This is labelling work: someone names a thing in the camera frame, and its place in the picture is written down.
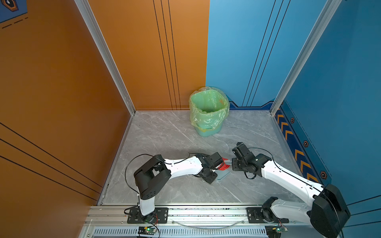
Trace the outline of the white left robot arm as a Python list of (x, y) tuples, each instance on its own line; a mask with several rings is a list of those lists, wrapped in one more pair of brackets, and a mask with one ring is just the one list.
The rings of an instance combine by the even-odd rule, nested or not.
[(216, 171), (224, 165), (223, 158), (217, 152), (212, 155), (195, 153), (179, 160), (165, 159), (160, 154), (152, 156), (134, 173), (140, 214), (147, 216), (154, 212), (155, 196), (170, 179), (193, 175), (211, 184), (218, 176)]

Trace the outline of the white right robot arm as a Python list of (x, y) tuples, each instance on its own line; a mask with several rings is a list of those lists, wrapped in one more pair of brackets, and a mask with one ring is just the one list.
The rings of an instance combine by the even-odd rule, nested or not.
[(303, 178), (276, 163), (273, 157), (254, 155), (242, 142), (232, 151), (234, 171), (270, 180), (301, 199), (301, 202), (289, 202), (270, 197), (261, 208), (266, 222), (289, 219), (312, 225), (326, 238), (344, 236), (343, 228), (351, 214), (338, 187)]

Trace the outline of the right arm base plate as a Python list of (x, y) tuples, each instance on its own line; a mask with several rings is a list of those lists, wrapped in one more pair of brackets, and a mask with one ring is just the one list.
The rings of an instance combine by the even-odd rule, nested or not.
[(270, 224), (275, 224), (275, 223), (289, 223), (289, 219), (282, 218), (279, 219), (277, 218), (270, 210), (268, 209), (263, 209), (261, 207), (248, 207), (246, 208), (247, 211), (247, 217), (249, 220), (249, 223), (254, 224), (265, 224), (265, 223), (270, 223)]

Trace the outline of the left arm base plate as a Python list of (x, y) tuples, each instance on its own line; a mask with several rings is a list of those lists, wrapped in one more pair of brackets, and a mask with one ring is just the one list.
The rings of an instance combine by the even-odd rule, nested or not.
[(143, 216), (137, 206), (124, 210), (124, 214), (128, 218), (128, 224), (166, 224), (168, 221), (168, 212), (169, 209), (167, 207), (156, 207), (152, 213)]

